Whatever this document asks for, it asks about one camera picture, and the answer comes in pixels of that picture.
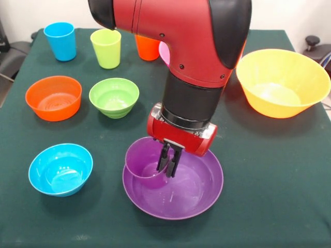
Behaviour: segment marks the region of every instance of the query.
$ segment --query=green bowl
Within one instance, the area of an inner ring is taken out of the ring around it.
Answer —
[[[139,97],[137,85],[127,79],[105,79],[89,91],[89,100],[104,115],[119,119],[126,116]]]

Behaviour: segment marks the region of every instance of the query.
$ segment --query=green tablecloth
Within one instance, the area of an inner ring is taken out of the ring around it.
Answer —
[[[140,60],[133,35],[125,33],[120,66],[103,70],[92,32],[77,29],[78,55],[67,63],[54,59],[39,32],[0,110],[0,247],[331,246],[331,124],[321,104],[291,119],[267,118],[249,106],[234,74],[213,117],[219,132],[211,149],[224,170],[218,201],[185,221],[159,220],[136,208],[122,186],[124,156],[146,136],[167,68],[161,59]],[[284,31],[252,30],[245,52],[262,48],[293,49]],[[25,103],[29,86],[51,75],[82,84],[81,108],[69,120],[40,120]],[[123,119],[108,119],[89,103],[90,88],[109,77],[140,88],[138,103]],[[72,197],[42,195],[28,181],[30,162],[67,142],[91,152],[93,173]]]

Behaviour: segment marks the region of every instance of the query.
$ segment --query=pink cup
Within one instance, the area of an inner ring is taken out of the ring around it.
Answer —
[[[168,182],[165,174],[167,167],[161,172],[156,170],[162,147],[163,145],[153,138],[145,137],[135,141],[125,156],[125,166],[128,171],[150,189],[158,189]]]
[[[168,45],[165,44],[163,41],[160,42],[159,53],[160,53],[160,57],[162,58],[164,63],[169,67],[169,64],[170,64],[170,51],[169,51]]]

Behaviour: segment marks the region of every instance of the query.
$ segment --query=blue cup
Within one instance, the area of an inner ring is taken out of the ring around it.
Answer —
[[[67,22],[56,22],[44,29],[55,58],[69,61],[76,57],[76,37],[74,26]]]

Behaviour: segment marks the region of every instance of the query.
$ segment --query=yellow bowl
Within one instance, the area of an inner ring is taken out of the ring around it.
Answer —
[[[291,51],[263,49],[244,56],[236,69],[249,104],[273,118],[289,118],[323,100],[331,90],[327,72]]]

